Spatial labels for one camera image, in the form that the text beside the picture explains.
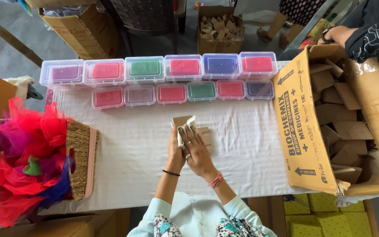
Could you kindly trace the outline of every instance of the woman's hand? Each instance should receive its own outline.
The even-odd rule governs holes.
[[[187,135],[185,135],[182,128],[179,129],[179,134],[186,146],[184,155],[187,156],[187,154],[191,154],[187,159],[188,166],[196,175],[203,177],[209,183],[216,178],[218,171],[211,161],[210,154],[204,145],[203,139],[201,139],[200,135],[197,134],[194,129],[191,130],[192,133],[188,126],[185,126],[185,131],[187,132]]]
[[[182,157],[182,149],[178,147],[176,125],[173,125],[171,137],[169,138],[168,163],[166,171],[179,174],[185,164],[185,159]]]

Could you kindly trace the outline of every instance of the concrete floor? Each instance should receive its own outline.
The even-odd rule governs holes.
[[[195,0],[187,0],[187,25],[185,35],[178,36],[178,54],[196,54],[197,43],[195,39],[197,11],[192,8]],[[205,0],[205,5],[228,5],[227,0]],[[275,11],[278,10],[275,1],[259,1],[256,10],[261,13],[244,15],[244,20],[257,22],[271,22]],[[38,16],[37,9],[33,9],[33,17],[29,16],[19,4],[8,4],[0,2],[0,24],[9,30],[14,36],[25,43],[43,60],[56,59],[76,59],[77,54],[66,45],[66,43],[54,32],[48,31],[44,26],[45,22]],[[278,37],[270,45],[265,44],[256,36],[257,26],[245,25],[245,41],[241,51],[274,51],[279,55],[283,50],[278,48]],[[155,37],[152,44],[146,44],[147,38],[131,36],[133,49],[136,56],[166,55],[172,54],[172,43],[168,37]],[[125,50],[122,49],[120,57],[125,57]],[[40,68],[30,62],[27,58],[14,50],[11,46],[0,39],[0,77],[10,78],[29,75],[35,80],[39,80]],[[34,87],[44,96],[46,87],[35,83]],[[28,100],[27,107],[38,111],[43,111],[44,102]],[[379,227],[379,198],[373,199],[373,205]]]

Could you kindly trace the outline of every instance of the plastic box lid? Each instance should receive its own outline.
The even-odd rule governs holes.
[[[131,83],[165,81],[164,64],[163,56],[126,57],[125,81]]]
[[[152,105],[156,102],[156,90],[152,85],[127,86],[125,88],[125,105]]]
[[[238,54],[203,54],[203,78],[237,79],[240,73]]]
[[[271,79],[278,72],[274,52],[241,52],[239,60],[244,78]]]
[[[271,81],[246,81],[245,94],[247,99],[269,100],[274,98],[274,86]]]
[[[182,104],[187,101],[185,84],[160,84],[157,86],[157,102],[159,104]]]
[[[167,81],[200,81],[203,78],[201,55],[166,55],[165,78]]]
[[[121,87],[95,89],[91,93],[95,109],[118,108],[124,105],[124,89]]]
[[[39,82],[50,88],[54,86],[84,86],[82,81],[83,64],[84,60],[82,59],[43,61]]]
[[[97,59],[84,61],[83,81],[92,87],[126,84],[123,59]]]
[[[216,87],[212,81],[192,81],[187,84],[188,100],[202,101],[215,100],[217,98]]]
[[[225,99],[243,99],[245,98],[244,82],[243,80],[218,80],[217,98]]]

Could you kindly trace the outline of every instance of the black patterned garment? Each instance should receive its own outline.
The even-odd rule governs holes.
[[[281,0],[279,11],[294,24],[306,26],[326,0]]]

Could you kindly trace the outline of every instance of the sleeve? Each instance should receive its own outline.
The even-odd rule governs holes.
[[[223,208],[227,215],[231,215],[236,219],[245,219],[248,224],[260,229],[269,237],[277,237],[271,229],[263,226],[257,213],[251,211],[249,206],[239,196],[236,196],[232,201],[224,205]]]
[[[358,63],[379,57],[379,24],[355,30],[345,42],[345,52]]]
[[[143,219],[140,221],[139,225],[132,229],[127,237],[152,237],[154,236],[154,222],[155,215],[162,214],[164,217],[169,218],[171,215],[172,205],[169,203],[153,198],[150,202],[147,212],[144,214]]]

